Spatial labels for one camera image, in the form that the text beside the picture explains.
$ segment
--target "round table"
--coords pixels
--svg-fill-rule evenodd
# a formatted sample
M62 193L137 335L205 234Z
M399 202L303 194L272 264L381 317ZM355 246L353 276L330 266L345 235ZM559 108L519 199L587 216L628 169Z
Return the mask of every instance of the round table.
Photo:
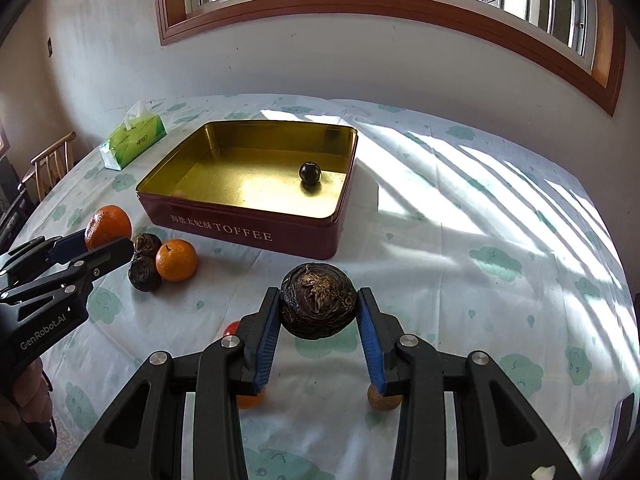
M16 241L69 234L101 206L116 204L136 233L183 238L198 251L192 279L152 293L135 290L126 267L98 280L90 321L43 357L72 449L152 352L201 351L305 261L158 228L136 197L136 183L205 122L267 118L359 130L353 189L330 263L356 288L370 286L380 309L406 332L451 354L488 352L583 478L597 478L614 407L640 391L640 359L622 266L576 178L500 137L385 105L246 94L147 106L162 117L167 136L120 172L106 170L91 152ZM355 322L318 341L281 330L265 401L241 412L250 478L388 479L399 410L373 411L368 386ZM447 407L449 477L456 478L449 397ZM192 409L190 402L186 456ZM182 468L191 478L190 460Z

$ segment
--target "metal screw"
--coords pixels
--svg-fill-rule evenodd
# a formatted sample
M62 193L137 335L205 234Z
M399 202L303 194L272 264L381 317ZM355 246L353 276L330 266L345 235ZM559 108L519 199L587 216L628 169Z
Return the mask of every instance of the metal screw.
M149 362L155 366L162 365L166 361L166 354L164 352L154 352L149 358Z
M402 346L418 346L418 338L413 334L402 334L400 336L400 344Z
M471 360L477 365L485 365L489 362L489 356L484 352L473 352Z
M225 348L233 348L240 344L240 338L237 335L225 335L220 340L220 344Z

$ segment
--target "rectangular metal container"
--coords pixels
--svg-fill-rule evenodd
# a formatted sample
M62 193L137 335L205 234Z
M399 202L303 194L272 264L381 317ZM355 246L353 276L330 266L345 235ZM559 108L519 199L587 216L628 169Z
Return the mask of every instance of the rectangular metal container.
M357 130L298 121L215 121L176 146L136 187L159 226L316 260L338 248ZM320 183L298 170L315 162Z

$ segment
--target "white tablecloth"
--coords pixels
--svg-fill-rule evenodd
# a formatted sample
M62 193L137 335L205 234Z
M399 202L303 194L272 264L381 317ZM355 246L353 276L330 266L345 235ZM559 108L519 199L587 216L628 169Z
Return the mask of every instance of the white tablecloth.
M500 137L385 105L256 94L148 106L168 135L122 172L105 170L91 152L17 241L69 234L99 207L117 204L135 232L184 238L200 257L193 279L154 293L133 289L126 267L98 280L90 322L44 356L55 410L78 442L149 354L202 350L305 261L155 227L136 182L207 121L317 121L360 132L344 230L330 262L356 288L370 286L381 310L440 351L489 352L583 478L597 478L614 407L640 391L640 358L620 261L576 178ZM399 410L374 412L368 385L355 322L315 342L282 330L265 402L241 414L249 478L388 479ZM185 436L188 450L191 428ZM450 478L455 458L449 446Z

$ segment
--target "wooden window frame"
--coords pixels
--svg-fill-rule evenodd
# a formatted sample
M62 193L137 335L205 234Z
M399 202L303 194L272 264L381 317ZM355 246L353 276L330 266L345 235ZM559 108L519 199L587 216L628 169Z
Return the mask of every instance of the wooden window frame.
M156 11L161 45L233 23L296 14L368 14L429 23L520 54L561 77L613 116L624 72L626 27L607 0L596 0L596 5L590 72L575 61L577 54L569 47L561 52L551 46L554 38L540 36L548 36L546 32L477 0L222 0L188 13L185 0L156 0Z

